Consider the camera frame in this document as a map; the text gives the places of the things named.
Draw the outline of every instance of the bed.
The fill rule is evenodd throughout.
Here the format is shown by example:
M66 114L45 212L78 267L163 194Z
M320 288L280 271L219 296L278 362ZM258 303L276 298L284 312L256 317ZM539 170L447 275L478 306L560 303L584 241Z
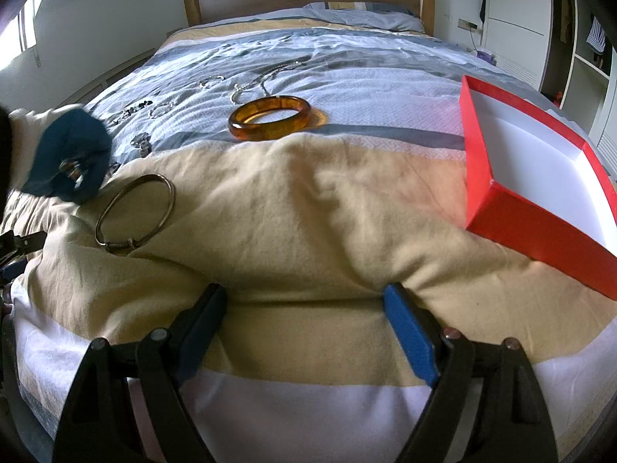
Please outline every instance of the bed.
M472 340L518 337L560 459L589 461L614 426L617 304L464 230L462 76L559 117L554 106L430 36L434 0L184 2L191 27L86 106L113 134L119 164L100 195L81 207L8 199L3 230L48 232L10 296L20 392L51 438L91 339L140 340L217 282L228 313L182 391L217 461L393 461L430 391L383 315L383 288L401 281ZM303 8L314 2L414 15ZM274 141L232 137L230 98L246 84L236 101L307 99L309 127ZM131 142L144 132L153 151L141 158ZM126 256L107 253L94 240L98 216L144 173L175 183L170 222ZM132 192L106 235L145 233L162 191ZM131 395L147 453L162 461L135 382Z

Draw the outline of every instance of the brown translucent bracelet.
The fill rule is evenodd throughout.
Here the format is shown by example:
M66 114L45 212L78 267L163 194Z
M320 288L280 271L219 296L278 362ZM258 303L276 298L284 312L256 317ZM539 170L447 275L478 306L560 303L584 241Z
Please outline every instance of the brown translucent bracelet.
M289 118L275 122L248 123L248 120L275 110L295 110ZM310 104L292 95L262 97L243 104L229 117L229 132L242 140L271 140L305 128L309 123Z

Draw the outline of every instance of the white wall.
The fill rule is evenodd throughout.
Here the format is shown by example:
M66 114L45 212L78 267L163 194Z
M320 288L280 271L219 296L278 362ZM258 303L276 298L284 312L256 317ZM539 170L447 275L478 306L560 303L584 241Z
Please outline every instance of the white wall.
M481 0L436 0L435 35L471 47L459 19L479 20ZM186 26L182 0L43 0L35 21L41 67L26 51L0 70L0 103L44 110Z

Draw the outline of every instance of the red box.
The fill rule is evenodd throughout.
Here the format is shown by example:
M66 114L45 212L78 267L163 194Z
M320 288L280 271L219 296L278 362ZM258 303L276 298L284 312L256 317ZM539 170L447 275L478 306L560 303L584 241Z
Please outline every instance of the red box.
M590 145L510 92L463 77L467 230L617 300L617 193Z

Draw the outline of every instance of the window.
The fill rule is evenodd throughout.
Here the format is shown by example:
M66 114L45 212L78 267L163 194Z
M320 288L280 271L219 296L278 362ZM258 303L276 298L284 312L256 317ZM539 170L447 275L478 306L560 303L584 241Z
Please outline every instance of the window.
M28 0L0 34L0 69L26 49L36 45L35 15L42 0Z

